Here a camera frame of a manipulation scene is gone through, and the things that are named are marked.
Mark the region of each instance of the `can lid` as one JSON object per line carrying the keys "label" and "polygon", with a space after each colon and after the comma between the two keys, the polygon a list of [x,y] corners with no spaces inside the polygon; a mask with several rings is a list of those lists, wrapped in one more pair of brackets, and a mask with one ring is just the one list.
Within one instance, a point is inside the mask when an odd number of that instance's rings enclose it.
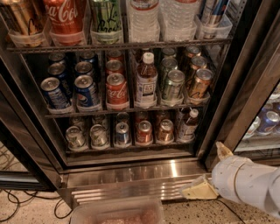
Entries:
{"label": "can lid", "polygon": [[174,58],[165,58],[161,61],[161,64],[163,67],[176,67],[178,65],[178,62]]}
{"label": "can lid", "polygon": [[195,118],[195,117],[198,117],[198,115],[199,115],[199,111],[196,108],[193,108],[190,112],[190,116],[192,118]]}
{"label": "can lid", "polygon": [[152,52],[146,52],[143,54],[143,63],[151,64],[154,62],[154,54]]}
{"label": "can lid", "polygon": [[174,69],[168,73],[167,77],[173,82],[181,82],[185,79],[185,74],[180,70]]}
{"label": "can lid", "polygon": [[206,68],[200,68],[196,75],[203,81],[210,81],[213,78],[213,72]]}
{"label": "can lid", "polygon": [[267,112],[266,116],[274,123],[277,123],[280,120],[279,114],[274,111]]}
{"label": "can lid", "polygon": [[107,77],[107,83],[111,86],[118,86],[124,82],[124,77],[121,73],[112,73]]}

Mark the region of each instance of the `black cable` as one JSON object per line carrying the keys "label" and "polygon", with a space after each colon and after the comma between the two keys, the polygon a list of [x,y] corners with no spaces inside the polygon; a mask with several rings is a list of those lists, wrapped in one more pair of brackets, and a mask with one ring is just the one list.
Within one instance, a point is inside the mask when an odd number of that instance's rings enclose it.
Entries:
{"label": "black cable", "polygon": [[231,211],[243,224],[246,224],[245,221],[233,210],[231,209],[225,202],[219,200],[219,199],[215,199],[214,201],[219,201],[220,203],[222,203],[225,207],[228,208],[229,211]]}
{"label": "black cable", "polygon": [[17,203],[17,208],[16,210],[13,212],[12,215],[10,215],[7,219],[4,219],[4,220],[0,220],[0,222],[4,222],[4,221],[8,221],[9,219],[11,219],[18,211],[19,207],[20,207],[20,204],[19,204],[19,199],[16,195],[12,194],[11,191],[7,192],[6,190],[4,190],[6,193],[8,193],[8,197],[9,195],[11,195],[12,197],[14,197],[16,199],[16,201],[18,202]]}
{"label": "black cable", "polygon": [[65,219],[68,215],[70,215],[72,213],[72,210],[65,216],[62,216],[62,217],[59,217],[57,214],[56,214],[56,211],[58,210],[59,206],[61,206],[62,204],[60,204],[60,202],[62,201],[63,199],[60,199],[58,201],[58,203],[56,204],[55,208],[54,208],[54,215],[57,219],[60,219],[60,220],[63,220]]}

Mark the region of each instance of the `speckled floor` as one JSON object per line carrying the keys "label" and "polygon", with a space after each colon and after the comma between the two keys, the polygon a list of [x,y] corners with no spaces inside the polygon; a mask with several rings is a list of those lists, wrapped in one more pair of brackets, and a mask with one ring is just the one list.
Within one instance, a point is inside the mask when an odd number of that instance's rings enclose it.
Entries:
{"label": "speckled floor", "polygon": [[[24,192],[12,191],[20,201],[30,198]],[[39,192],[37,196],[41,197],[57,197],[56,192]],[[246,224],[280,224],[280,220],[263,213],[262,211],[247,205],[237,205],[224,199],[231,209],[233,209]],[[39,199],[34,198],[31,201],[21,204],[16,214],[3,223],[10,224],[68,224],[71,215],[65,219],[58,219],[54,215],[54,208],[58,203],[58,199]],[[15,211],[17,205],[8,201],[8,194],[4,191],[0,192],[0,220],[9,217]],[[219,201],[184,201],[184,202],[164,202],[164,217],[166,224],[226,224],[242,223],[239,218],[233,214],[226,206]],[[58,207],[57,215],[64,216],[68,214],[70,208],[62,203]]]}

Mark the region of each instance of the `beverage cooler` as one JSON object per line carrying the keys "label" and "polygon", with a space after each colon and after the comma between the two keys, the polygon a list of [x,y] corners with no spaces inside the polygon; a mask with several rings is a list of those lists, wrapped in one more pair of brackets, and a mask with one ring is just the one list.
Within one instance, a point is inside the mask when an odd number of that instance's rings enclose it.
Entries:
{"label": "beverage cooler", "polygon": [[175,200],[216,141],[279,165],[279,2],[218,2],[1,0],[1,187]]}

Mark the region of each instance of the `beverage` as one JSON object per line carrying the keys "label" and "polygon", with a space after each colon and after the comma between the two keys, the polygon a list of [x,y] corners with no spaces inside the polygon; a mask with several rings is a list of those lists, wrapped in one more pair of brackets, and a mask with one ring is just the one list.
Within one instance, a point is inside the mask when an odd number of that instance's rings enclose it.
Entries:
{"label": "beverage", "polygon": [[92,64],[94,80],[97,82],[101,81],[101,72],[99,68],[99,61],[97,53],[93,51],[82,52],[80,54],[80,61],[86,61]]}
{"label": "beverage", "polygon": [[212,78],[213,73],[209,69],[199,69],[192,79],[191,86],[188,89],[188,95],[191,98],[203,98],[211,84]]}
{"label": "beverage", "polygon": [[89,0],[93,15],[94,32],[99,32],[97,40],[103,44],[114,44],[122,30],[122,16],[118,0]]}
{"label": "beverage", "polygon": [[103,126],[96,124],[89,131],[91,144],[95,147],[102,147],[108,143],[107,132]]}
{"label": "beverage", "polygon": [[154,54],[146,52],[143,62],[136,68],[136,101],[154,102],[158,71],[154,66]]}
{"label": "beverage", "polygon": [[185,84],[185,75],[179,70],[171,70],[164,82],[162,98],[166,101],[178,100]]}
{"label": "beverage", "polygon": [[120,73],[112,73],[107,78],[107,102],[110,104],[124,104],[128,101],[127,82]]}
{"label": "beverage", "polygon": [[185,87],[188,89],[192,83],[193,77],[200,68],[207,67],[207,59],[202,56],[195,56],[191,58],[190,62],[190,69],[187,71],[186,80],[185,80]]}
{"label": "beverage", "polygon": [[165,86],[165,78],[171,70],[177,69],[178,63],[174,58],[165,58],[160,63],[159,89],[162,91]]}
{"label": "beverage", "polygon": [[106,63],[106,77],[111,74],[122,74],[124,75],[123,63],[119,60],[112,59]]}
{"label": "beverage", "polygon": [[[71,35],[82,31],[83,17],[79,11],[76,0],[43,0],[46,14],[52,23],[52,32],[57,35]],[[62,40],[63,46],[74,46],[81,42],[81,39]]]}
{"label": "beverage", "polygon": [[70,101],[61,89],[59,79],[51,77],[43,80],[41,82],[41,89],[50,108],[66,109],[70,107]]}
{"label": "beverage", "polygon": [[192,109],[189,113],[189,116],[186,119],[183,119],[180,125],[178,126],[178,138],[182,140],[191,140],[193,139],[193,134],[199,124],[198,119],[199,111],[197,109]]}
{"label": "beverage", "polygon": [[66,130],[66,140],[69,143],[69,148],[77,149],[86,143],[82,131],[77,126],[71,126]]}
{"label": "beverage", "polygon": [[136,128],[136,141],[140,144],[147,144],[152,141],[152,127],[148,121],[141,121]]}
{"label": "beverage", "polygon": [[47,69],[50,76],[59,79],[61,88],[68,99],[73,97],[73,81],[64,64],[54,63]]}
{"label": "beverage", "polygon": [[170,142],[174,138],[174,126],[173,122],[168,119],[164,119],[157,131],[157,140],[161,142]]}
{"label": "beverage", "polygon": [[[22,35],[32,36],[41,33],[45,25],[45,15],[39,2],[35,0],[17,0],[6,1],[1,3],[4,5],[4,14],[11,18],[10,28],[14,28],[15,32]],[[39,46],[41,41],[33,41],[27,46]]]}
{"label": "beverage", "polygon": [[130,142],[130,127],[126,122],[119,122],[115,126],[115,140],[119,145],[125,145]]}
{"label": "beverage", "polygon": [[100,103],[98,88],[90,76],[80,75],[74,84],[79,106],[88,108]]}

